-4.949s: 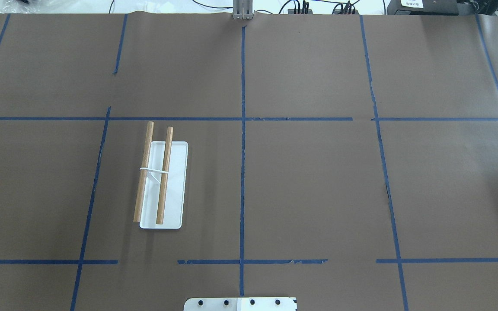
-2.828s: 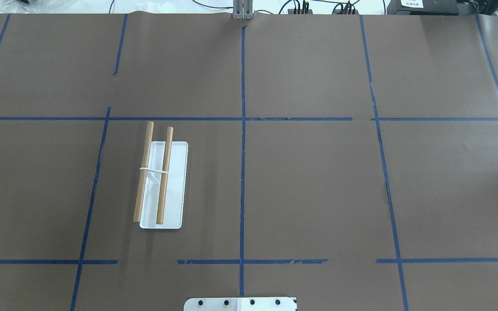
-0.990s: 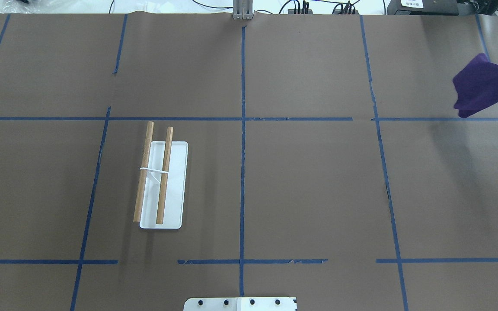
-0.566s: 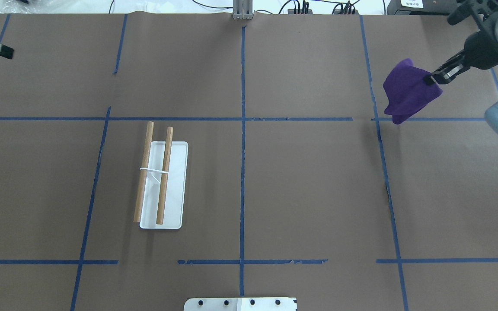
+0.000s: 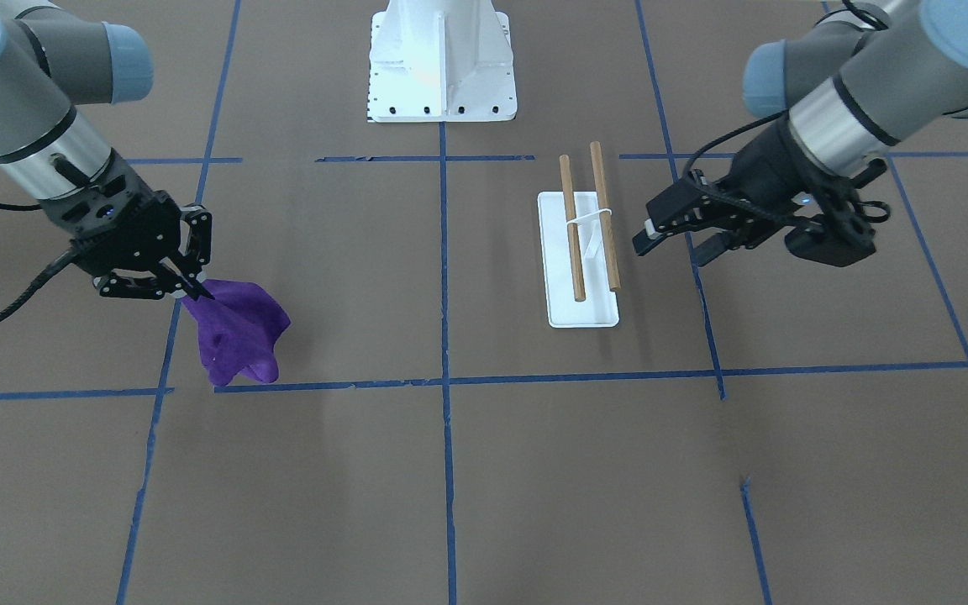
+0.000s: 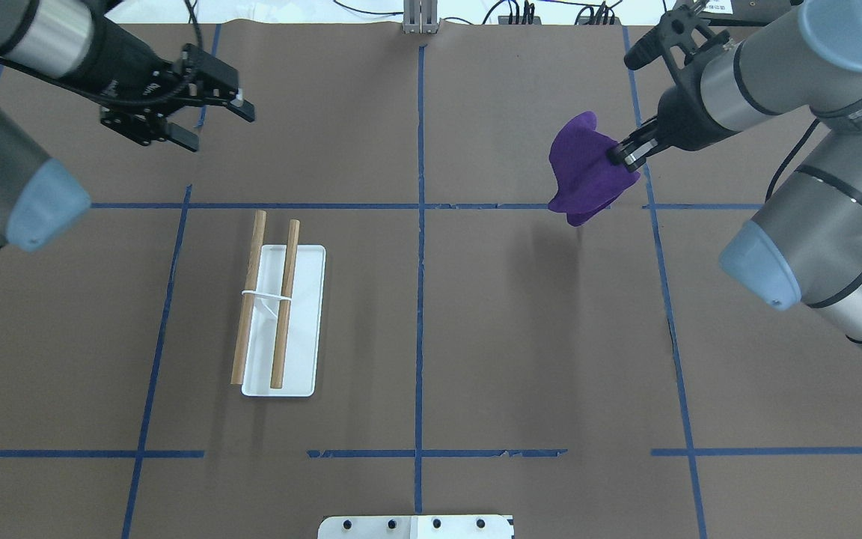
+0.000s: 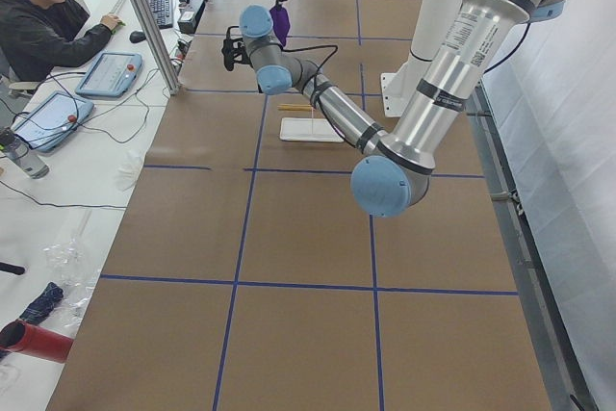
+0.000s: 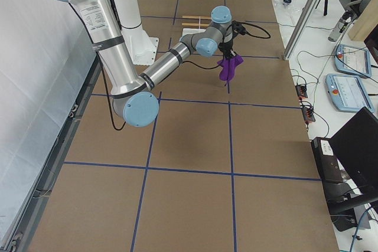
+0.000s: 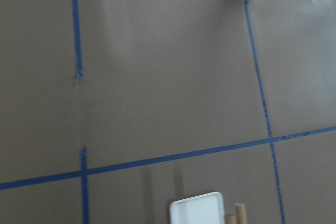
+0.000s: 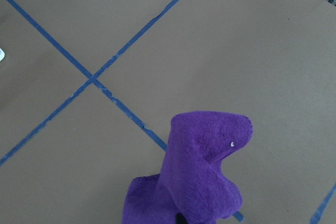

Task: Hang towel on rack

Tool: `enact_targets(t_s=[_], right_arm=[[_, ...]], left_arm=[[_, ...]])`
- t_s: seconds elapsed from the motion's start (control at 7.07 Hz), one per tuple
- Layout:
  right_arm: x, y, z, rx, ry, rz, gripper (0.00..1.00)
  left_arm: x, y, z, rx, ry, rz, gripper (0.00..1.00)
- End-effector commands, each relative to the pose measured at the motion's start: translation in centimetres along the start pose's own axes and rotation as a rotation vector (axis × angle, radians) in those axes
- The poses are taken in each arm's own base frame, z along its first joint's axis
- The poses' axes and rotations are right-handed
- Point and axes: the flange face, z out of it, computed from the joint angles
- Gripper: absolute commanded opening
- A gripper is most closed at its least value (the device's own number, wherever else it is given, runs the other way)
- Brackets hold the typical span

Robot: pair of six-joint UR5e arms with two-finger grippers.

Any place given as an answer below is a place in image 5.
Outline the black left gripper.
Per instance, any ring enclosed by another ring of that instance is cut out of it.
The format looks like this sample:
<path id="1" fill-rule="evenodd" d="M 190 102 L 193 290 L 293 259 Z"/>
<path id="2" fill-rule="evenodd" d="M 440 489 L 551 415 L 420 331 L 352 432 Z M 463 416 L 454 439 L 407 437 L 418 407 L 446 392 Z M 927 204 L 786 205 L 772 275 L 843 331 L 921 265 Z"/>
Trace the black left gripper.
<path id="1" fill-rule="evenodd" d="M 708 150 L 755 127 L 764 130 L 734 154 L 721 179 L 711 182 L 695 168 Z M 864 168 L 856 176 L 826 172 L 803 152 L 784 113 L 758 119 L 687 158 L 685 176 L 646 203 L 648 218 L 633 237 L 634 252 L 645 256 L 665 239 L 704 229 L 715 229 L 715 234 L 695 246 L 698 267 L 726 252 L 756 249 L 781 229 L 791 231 L 803 218 L 821 212 L 812 196 L 814 185 L 846 179 L 860 194 L 887 169 L 886 160 L 876 155 L 860 165 Z"/>

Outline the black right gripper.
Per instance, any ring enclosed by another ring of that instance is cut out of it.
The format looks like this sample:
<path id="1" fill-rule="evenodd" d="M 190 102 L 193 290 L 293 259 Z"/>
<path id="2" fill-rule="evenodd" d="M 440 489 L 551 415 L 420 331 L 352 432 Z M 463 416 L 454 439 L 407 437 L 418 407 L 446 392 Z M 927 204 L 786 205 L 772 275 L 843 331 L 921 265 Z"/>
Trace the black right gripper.
<path id="1" fill-rule="evenodd" d="M 51 154 L 50 168 L 77 189 L 46 200 L 44 210 L 71 237 L 72 264 L 92 277 L 97 294 L 134 300 L 214 298 L 204 286 L 213 218 L 202 204 L 173 204 L 115 150 L 96 175 L 86 175 L 64 153 Z"/>

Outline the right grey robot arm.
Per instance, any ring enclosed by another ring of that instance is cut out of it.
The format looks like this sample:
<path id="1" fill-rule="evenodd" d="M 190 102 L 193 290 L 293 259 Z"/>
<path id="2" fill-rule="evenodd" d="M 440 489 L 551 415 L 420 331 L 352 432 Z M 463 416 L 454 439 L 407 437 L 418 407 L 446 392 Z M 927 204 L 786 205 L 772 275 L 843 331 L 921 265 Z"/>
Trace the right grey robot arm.
<path id="1" fill-rule="evenodd" d="M 199 298 L 210 214 L 150 188 L 80 111 L 143 99 L 153 81 L 130 27 L 0 1 L 0 169 L 69 234 L 72 263 L 102 295 Z"/>

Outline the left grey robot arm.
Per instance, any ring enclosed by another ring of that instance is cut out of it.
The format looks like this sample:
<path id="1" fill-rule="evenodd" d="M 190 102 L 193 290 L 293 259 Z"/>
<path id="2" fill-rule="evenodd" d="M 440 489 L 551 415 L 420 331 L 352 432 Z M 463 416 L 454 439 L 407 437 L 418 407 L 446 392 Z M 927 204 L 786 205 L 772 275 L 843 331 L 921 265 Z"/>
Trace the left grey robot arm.
<path id="1" fill-rule="evenodd" d="M 801 39 L 757 47 L 743 97 L 760 133 L 717 180 L 689 158 L 646 204 L 634 252 L 713 229 L 694 250 L 704 266 L 784 229 L 792 255 L 853 265 L 875 253 L 875 225 L 891 215 L 860 198 L 885 172 L 885 153 L 940 116 L 968 119 L 968 1 L 831 13 Z"/>

